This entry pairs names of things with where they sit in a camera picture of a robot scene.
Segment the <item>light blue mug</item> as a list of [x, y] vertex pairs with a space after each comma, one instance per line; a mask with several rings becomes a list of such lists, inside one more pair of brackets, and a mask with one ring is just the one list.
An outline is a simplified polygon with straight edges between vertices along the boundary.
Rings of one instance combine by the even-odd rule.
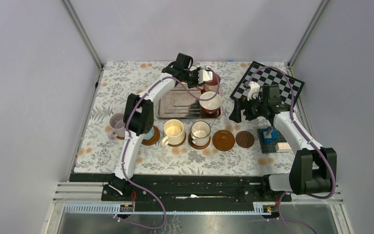
[[145, 134], [144, 136], [144, 140], [146, 141], [149, 141], [153, 138], [154, 136], [154, 133], [155, 133], [155, 129], [154, 129], [154, 126], [150, 129], [150, 131], [148, 133]]

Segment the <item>white ribbed mug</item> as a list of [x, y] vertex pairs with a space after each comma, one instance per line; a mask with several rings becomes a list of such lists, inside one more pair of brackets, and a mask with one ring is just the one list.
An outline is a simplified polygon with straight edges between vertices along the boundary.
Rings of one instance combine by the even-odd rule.
[[205, 146], [210, 140], [211, 127], [205, 121], [196, 121], [190, 128], [189, 143], [198, 147]]

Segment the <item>pink mug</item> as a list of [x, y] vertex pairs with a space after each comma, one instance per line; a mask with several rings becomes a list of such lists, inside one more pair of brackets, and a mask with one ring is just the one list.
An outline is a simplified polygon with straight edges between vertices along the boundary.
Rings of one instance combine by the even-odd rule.
[[205, 82], [205, 84], [203, 85], [203, 92], [209, 92], [209, 91], [217, 92], [220, 89], [219, 88], [220, 81], [221, 81], [220, 76], [216, 73], [213, 73], [212, 81]]

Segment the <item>dark walnut round coaster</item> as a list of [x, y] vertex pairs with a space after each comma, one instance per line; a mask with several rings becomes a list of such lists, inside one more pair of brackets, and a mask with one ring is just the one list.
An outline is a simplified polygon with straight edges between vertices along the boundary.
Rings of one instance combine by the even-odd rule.
[[253, 146], [255, 138], [248, 131], [241, 131], [236, 134], [236, 143], [242, 148], [250, 148]]

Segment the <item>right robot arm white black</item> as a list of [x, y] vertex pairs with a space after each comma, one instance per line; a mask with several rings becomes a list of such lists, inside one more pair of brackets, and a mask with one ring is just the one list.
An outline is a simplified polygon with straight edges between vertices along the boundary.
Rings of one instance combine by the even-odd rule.
[[290, 173], [270, 175], [269, 182], [260, 187], [261, 197], [271, 201], [286, 188], [296, 195], [332, 197], [336, 190], [335, 150], [323, 147], [306, 132], [294, 115], [294, 104], [282, 103], [278, 85], [250, 82], [245, 88], [249, 90], [247, 96], [234, 101], [229, 119], [240, 123], [242, 116], [248, 121], [265, 118], [282, 134], [295, 155]]

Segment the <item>metal serving tray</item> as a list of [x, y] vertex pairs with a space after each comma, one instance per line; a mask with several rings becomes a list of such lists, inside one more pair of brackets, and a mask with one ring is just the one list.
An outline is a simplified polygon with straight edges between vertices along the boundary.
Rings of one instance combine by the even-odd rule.
[[223, 115], [221, 110], [212, 114], [203, 111], [199, 101], [179, 84], [158, 101], [155, 111], [158, 119], [219, 119]]

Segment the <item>white cup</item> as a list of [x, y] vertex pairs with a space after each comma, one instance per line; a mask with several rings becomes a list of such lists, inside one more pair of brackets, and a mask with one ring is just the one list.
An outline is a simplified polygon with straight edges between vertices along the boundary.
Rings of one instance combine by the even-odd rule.
[[200, 95], [199, 104], [204, 112], [212, 114], [219, 111], [222, 98], [213, 91], [207, 91]]

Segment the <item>brown wooden coaster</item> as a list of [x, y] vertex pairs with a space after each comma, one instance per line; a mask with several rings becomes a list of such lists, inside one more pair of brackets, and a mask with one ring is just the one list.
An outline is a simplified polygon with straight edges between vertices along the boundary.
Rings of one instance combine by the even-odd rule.
[[217, 131], [212, 138], [213, 146], [219, 151], [229, 151], [235, 145], [234, 135], [227, 130]]
[[146, 146], [151, 146], [151, 145], [154, 145], [155, 143], [158, 142], [159, 138], [160, 138], [160, 131], [159, 129], [155, 126], [154, 126], [154, 129], [155, 129], [155, 133], [154, 133], [154, 136], [151, 140], [149, 141], [146, 141], [146, 140], [142, 140], [142, 144], [143, 145], [146, 145]]
[[184, 139], [180, 143], [178, 143], [178, 144], [168, 144], [168, 146], [170, 146], [170, 147], [181, 146], [181, 145], [183, 145], [185, 143], [186, 139], [187, 139], [187, 137], [185, 136]]
[[207, 147], [210, 145], [210, 143], [211, 143], [211, 138], [209, 138], [208, 142], [207, 142], [205, 145], [203, 145], [203, 146], [198, 146], [198, 145], [196, 145], [196, 144], [193, 143], [193, 138], [192, 138], [192, 136], [191, 136], [191, 133], [188, 134], [188, 144], [189, 144], [192, 148], [194, 148], [194, 149], [196, 149], [196, 150], [202, 150], [202, 149], [205, 149], [205, 148], [207, 148]]

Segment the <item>cream yellow mug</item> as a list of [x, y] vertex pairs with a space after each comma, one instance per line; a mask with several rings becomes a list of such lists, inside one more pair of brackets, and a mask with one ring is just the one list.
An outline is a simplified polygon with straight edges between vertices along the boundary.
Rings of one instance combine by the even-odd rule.
[[164, 124], [164, 137], [161, 140], [161, 147], [177, 147], [184, 143], [186, 132], [184, 125], [177, 119], [168, 120]]

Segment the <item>lilac mug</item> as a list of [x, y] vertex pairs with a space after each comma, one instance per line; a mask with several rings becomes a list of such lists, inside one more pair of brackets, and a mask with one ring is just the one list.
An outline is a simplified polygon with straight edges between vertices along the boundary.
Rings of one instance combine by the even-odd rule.
[[110, 117], [109, 125], [111, 129], [108, 131], [110, 140], [125, 138], [125, 123], [123, 117], [123, 113], [116, 113]]

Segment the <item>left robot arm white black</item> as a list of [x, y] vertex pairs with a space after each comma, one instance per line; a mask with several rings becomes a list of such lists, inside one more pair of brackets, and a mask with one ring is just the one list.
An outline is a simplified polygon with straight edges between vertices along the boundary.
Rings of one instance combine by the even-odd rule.
[[212, 78], [211, 68], [194, 67], [191, 56], [179, 53], [175, 61], [162, 69], [161, 75], [152, 85], [139, 94], [128, 96], [123, 116], [124, 145], [120, 162], [114, 171], [117, 178], [132, 178], [138, 150], [154, 125], [154, 105], [177, 84], [189, 89], [210, 82]]

